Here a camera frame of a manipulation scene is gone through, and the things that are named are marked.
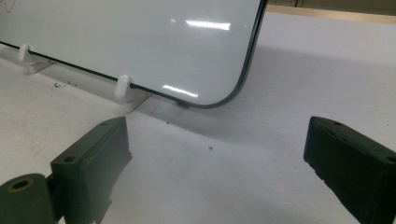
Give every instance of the white tabletop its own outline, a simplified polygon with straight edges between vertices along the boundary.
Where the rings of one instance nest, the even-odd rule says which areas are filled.
[[[310,117],[321,116],[396,149],[390,28],[267,13],[247,83],[230,103],[204,110],[154,96],[126,116],[134,158],[103,223],[358,223],[304,162],[304,141]],[[366,46],[375,35],[366,29],[388,35]],[[25,75],[4,51],[0,181],[49,175],[52,159],[121,115],[120,105]]]

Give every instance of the white board surface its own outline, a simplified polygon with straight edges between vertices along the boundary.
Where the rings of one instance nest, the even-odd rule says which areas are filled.
[[[0,42],[191,105],[241,85],[266,0],[4,0]]]

